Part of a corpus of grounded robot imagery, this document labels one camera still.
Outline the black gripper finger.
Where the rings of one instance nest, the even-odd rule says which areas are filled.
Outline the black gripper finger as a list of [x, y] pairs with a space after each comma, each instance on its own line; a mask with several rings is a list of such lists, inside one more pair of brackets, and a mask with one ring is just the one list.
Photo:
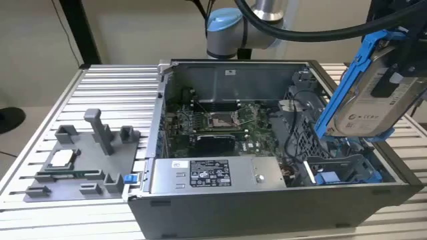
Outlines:
[[380, 77], [372, 91], [373, 98], [388, 98], [400, 85], [403, 76], [399, 73], [399, 66], [393, 64]]

